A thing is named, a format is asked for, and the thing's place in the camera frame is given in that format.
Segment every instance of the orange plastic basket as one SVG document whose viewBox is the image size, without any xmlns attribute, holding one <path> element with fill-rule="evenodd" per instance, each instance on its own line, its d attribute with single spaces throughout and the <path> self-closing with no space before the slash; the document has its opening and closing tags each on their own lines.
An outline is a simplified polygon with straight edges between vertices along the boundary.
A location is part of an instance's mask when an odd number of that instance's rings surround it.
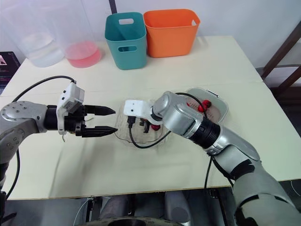
<svg viewBox="0 0 301 226">
<path fill-rule="evenodd" d="M 200 19 L 189 9 L 144 13 L 147 50 L 151 57 L 174 57 L 190 52 Z"/>
</svg>

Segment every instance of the teal plastic basket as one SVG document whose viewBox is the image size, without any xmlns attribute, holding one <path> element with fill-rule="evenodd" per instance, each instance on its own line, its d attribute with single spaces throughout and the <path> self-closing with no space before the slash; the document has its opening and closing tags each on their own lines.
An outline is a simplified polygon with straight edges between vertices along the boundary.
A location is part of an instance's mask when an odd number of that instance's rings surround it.
<svg viewBox="0 0 301 226">
<path fill-rule="evenodd" d="M 119 69 L 136 69 L 146 65 L 146 29 L 141 13 L 108 16 L 105 38 Z"/>
</svg>

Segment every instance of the red strawberry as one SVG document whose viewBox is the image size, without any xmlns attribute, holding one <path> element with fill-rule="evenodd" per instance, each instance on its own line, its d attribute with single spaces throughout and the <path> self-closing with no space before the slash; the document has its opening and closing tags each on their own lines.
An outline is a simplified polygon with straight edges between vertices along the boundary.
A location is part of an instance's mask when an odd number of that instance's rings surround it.
<svg viewBox="0 0 301 226">
<path fill-rule="evenodd" d="M 203 108 L 201 105 L 199 105 L 199 106 L 198 106 L 198 111 L 199 111 L 199 112 L 207 111 L 207 106 L 204 105 L 204 108 Z"/>
<path fill-rule="evenodd" d="M 159 129 L 161 128 L 161 126 L 160 126 L 160 125 L 153 125 L 153 124 L 151 124 L 151 128 L 152 128 L 154 131 L 157 131 L 157 130 L 159 130 Z"/>
<path fill-rule="evenodd" d="M 206 106 L 207 108 L 211 107 L 211 105 L 212 105 L 212 103 L 211 103 L 210 100 L 204 100 L 204 101 L 202 102 L 202 104 L 203 104 L 204 106 Z"/>
</svg>

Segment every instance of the basket handle hole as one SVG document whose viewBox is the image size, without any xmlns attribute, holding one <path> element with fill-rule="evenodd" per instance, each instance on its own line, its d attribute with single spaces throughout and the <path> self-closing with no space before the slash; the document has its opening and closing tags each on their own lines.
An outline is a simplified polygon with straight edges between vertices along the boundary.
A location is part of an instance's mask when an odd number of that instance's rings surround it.
<svg viewBox="0 0 301 226">
<path fill-rule="evenodd" d="M 120 19 L 118 22 L 119 22 L 120 25 L 123 25 L 123 24 L 133 24 L 134 20 L 132 18 Z"/>
<path fill-rule="evenodd" d="M 134 52 L 137 50 L 136 46 L 122 46 L 118 48 L 119 52 Z"/>
</svg>

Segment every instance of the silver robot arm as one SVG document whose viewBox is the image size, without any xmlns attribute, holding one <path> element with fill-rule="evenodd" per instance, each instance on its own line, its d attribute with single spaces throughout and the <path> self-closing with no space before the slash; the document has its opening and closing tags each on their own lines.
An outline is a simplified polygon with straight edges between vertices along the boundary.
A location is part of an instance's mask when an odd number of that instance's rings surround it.
<svg viewBox="0 0 301 226">
<path fill-rule="evenodd" d="M 86 128 L 85 116 L 109 115 L 115 111 L 105 106 L 82 105 L 84 90 L 71 82 L 60 96 L 58 106 L 29 101 L 12 102 L 0 111 L 0 190 L 5 181 L 9 161 L 22 141 L 34 133 L 58 130 L 81 137 L 102 137 L 117 131 L 109 126 Z"/>
<path fill-rule="evenodd" d="M 267 173 L 255 148 L 231 130 L 188 107 L 186 99 L 165 92 L 152 107 L 152 118 L 213 156 L 217 169 L 235 180 L 239 225 L 296 226 L 301 215 L 281 185 Z"/>
</svg>

